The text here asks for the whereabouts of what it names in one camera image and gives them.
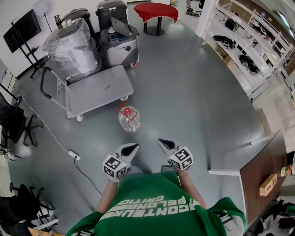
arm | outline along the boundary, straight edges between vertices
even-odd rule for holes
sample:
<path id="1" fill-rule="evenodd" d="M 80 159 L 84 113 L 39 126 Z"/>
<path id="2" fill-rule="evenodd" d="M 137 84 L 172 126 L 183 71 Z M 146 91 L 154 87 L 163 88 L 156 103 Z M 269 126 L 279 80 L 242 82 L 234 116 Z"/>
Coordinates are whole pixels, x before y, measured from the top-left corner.
<path id="1" fill-rule="evenodd" d="M 118 183 L 109 180 L 95 211 L 105 214 L 117 194 L 117 189 Z"/>
<path id="2" fill-rule="evenodd" d="M 194 183 L 192 182 L 191 178 L 189 177 L 189 173 L 187 170 L 181 171 L 177 169 L 177 174 L 179 176 L 181 188 L 188 193 L 193 199 L 199 202 L 200 206 L 203 209 L 207 209 L 206 203 L 200 193 L 198 192 L 197 188 L 195 187 Z"/>

white shelf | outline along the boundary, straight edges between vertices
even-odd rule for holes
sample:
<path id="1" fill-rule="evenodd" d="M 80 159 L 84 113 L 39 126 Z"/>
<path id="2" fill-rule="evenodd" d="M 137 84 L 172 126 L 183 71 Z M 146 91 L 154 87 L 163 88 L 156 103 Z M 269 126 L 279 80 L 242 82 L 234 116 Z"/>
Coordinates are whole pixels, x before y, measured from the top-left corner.
<path id="1" fill-rule="evenodd" d="M 247 55 L 253 60 L 256 66 L 259 68 L 261 74 L 264 76 L 271 72 L 270 67 L 266 64 L 260 54 L 253 48 L 247 40 L 242 39 L 237 32 L 225 27 L 221 22 L 213 19 L 211 20 L 210 30 L 213 35 L 222 35 L 236 41 L 236 45 L 240 45 L 241 48 L 247 53 Z"/>
<path id="2" fill-rule="evenodd" d="M 213 37 L 213 33 L 211 31 L 208 31 L 208 34 Z M 242 65 L 242 63 L 240 62 L 239 59 L 239 55 L 242 55 L 242 52 L 236 47 L 232 50 L 228 50 L 225 49 L 223 47 L 223 44 L 221 42 L 216 42 L 218 43 L 225 51 L 226 53 L 230 56 L 230 58 L 235 62 L 235 64 L 239 67 L 239 69 L 241 70 L 241 72 L 243 73 L 243 75 L 245 76 L 245 78 L 247 79 L 247 81 L 249 82 L 249 84 L 251 85 L 251 87 L 253 87 L 254 85 L 257 85 L 259 83 L 261 83 L 264 79 L 260 74 L 257 75 L 252 75 L 246 68 L 246 66 Z"/>
<path id="3" fill-rule="evenodd" d="M 243 8 L 245 11 L 249 12 L 254 17 L 254 19 L 258 21 L 259 23 L 261 23 L 265 28 L 267 28 L 267 30 L 270 31 L 285 48 L 288 48 L 289 43 L 286 42 L 286 40 L 281 35 L 279 35 L 278 31 L 267 20 L 261 19 L 256 11 L 255 12 L 251 11 L 240 2 L 237 2 L 236 0 L 231 0 L 231 1 L 237 4 L 238 6 L 240 6 L 241 8 Z"/>
<path id="4" fill-rule="evenodd" d="M 229 10 L 226 10 L 224 8 L 221 8 L 219 6 L 216 7 L 217 10 L 221 11 L 223 14 L 227 15 L 231 19 L 233 19 L 235 22 L 237 22 L 240 26 L 242 26 L 248 33 L 250 33 L 254 39 L 266 50 L 268 57 L 270 60 L 277 60 L 278 56 L 276 55 L 276 52 L 267 44 L 265 44 L 265 40 L 262 36 L 260 36 L 250 25 L 248 25 L 246 22 L 244 22 L 241 18 L 239 18 L 236 14 L 232 13 Z"/>

red mark on cart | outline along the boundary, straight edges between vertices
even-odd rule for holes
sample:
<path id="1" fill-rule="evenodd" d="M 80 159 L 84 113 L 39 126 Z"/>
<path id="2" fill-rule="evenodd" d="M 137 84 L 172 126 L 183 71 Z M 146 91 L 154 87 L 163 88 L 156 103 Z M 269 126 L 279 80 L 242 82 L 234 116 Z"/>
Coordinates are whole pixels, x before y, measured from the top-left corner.
<path id="1" fill-rule="evenodd" d="M 107 86 L 107 87 L 105 88 L 105 91 L 106 91 L 110 86 L 111 86 L 111 85 Z"/>

standing lamp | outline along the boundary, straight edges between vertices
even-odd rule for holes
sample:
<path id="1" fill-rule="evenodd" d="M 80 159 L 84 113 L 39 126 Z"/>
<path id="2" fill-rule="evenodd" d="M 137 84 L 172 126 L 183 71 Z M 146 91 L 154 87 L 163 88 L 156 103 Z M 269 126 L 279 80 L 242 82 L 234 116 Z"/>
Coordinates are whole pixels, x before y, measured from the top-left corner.
<path id="1" fill-rule="evenodd" d="M 39 1 L 37 1 L 34 4 L 33 9 L 34 9 L 34 12 L 35 12 L 35 14 L 37 16 L 45 17 L 47 25 L 48 25 L 50 31 L 52 32 L 51 27 L 50 27 L 50 23 L 49 23 L 49 21 L 47 19 L 47 16 L 48 16 L 47 12 L 49 10 L 49 2 L 48 2 L 48 0 L 39 0 Z"/>

hand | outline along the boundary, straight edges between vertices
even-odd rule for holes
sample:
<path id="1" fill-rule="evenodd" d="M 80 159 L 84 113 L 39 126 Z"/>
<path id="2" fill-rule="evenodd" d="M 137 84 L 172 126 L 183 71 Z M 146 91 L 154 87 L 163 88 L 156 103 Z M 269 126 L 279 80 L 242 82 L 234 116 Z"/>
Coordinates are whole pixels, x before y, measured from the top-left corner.
<path id="1" fill-rule="evenodd" d="M 188 171 L 187 170 L 180 170 L 180 169 L 178 169 L 178 168 L 175 168 L 175 170 L 176 170 L 176 173 L 177 173 L 177 175 L 178 176 L 186 176 L 186 175 L 188 175 L 189 173 L 188 173 Z"/>
<path id="2" fill-rule="evenodd" d="M 108 181 L 113 181 L 113 182 L 115 182 L 115 183 L 120 183 L 120 181 L 121 181 L 121 177 L 119 177 L 119 178 L 116 178 L 116 179 L 113 179 L 113 178 L 107 178 L 108 179 Z"/>

